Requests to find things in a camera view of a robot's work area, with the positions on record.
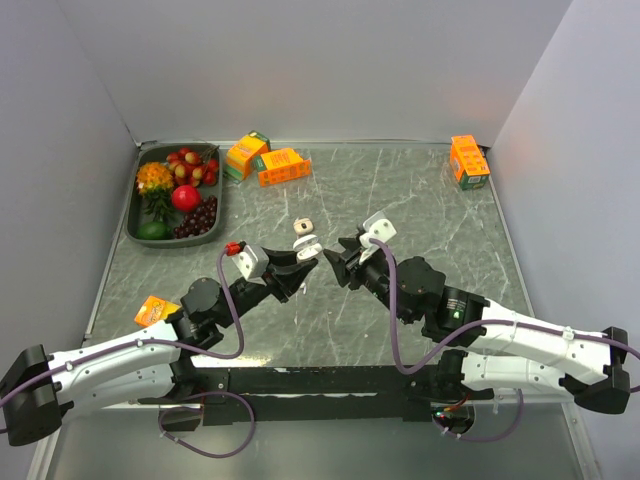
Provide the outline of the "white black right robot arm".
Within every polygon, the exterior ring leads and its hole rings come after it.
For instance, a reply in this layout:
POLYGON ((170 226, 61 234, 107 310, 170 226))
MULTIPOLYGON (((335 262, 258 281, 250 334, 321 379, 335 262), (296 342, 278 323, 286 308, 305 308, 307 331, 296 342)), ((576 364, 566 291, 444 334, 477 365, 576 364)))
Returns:
POLYGON ((364 288, 388 309, 397 369, 412 375, 437 357, 437 387, 448 398, 519 390, 616 415, 638 390, 624 368, 623 329, 586 332, 520 314, 447 285, 420 256, 397 261, 377 236, 339 243, 324 256, 340 286, 364 288))

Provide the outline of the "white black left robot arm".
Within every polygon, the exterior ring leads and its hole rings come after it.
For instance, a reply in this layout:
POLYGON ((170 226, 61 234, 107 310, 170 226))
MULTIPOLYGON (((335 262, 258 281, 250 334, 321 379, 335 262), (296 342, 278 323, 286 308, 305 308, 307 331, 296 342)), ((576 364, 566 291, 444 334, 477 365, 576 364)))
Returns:
POLYGON ((240 272, 195 280, 178 309, 154 324, 97 345, 48 353, 20 352, 1 380, 1 429, 10 445, 35 443, 82 414, 129 400, 184 402, 198 387, 194 355, 211 356, 223 329, 268 297, 285 303, 317 266, 316 257, 231 243, 220 255, 240 272))

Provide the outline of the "white earbud charging case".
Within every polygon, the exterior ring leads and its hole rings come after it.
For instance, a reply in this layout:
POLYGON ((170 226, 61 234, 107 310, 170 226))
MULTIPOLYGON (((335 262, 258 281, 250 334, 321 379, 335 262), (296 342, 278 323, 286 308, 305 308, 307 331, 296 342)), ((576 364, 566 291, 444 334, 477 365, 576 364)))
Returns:
POLYGON ((299 237, 293 243, 293 250, 296 253, 298 263, 316 258, 323 251, 323 246, 317 235, 309 234, 299 237))

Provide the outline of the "beige earbud charging case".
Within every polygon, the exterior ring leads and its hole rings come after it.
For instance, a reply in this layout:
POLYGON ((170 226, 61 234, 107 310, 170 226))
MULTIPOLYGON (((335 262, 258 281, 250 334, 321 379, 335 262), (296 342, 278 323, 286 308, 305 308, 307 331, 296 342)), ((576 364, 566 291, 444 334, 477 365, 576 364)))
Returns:
POLYGON ((315 227, 312 220, 308 217, 297 218, 293 223, 293 229, 297 237, 310 235, 314 232, 315 227))

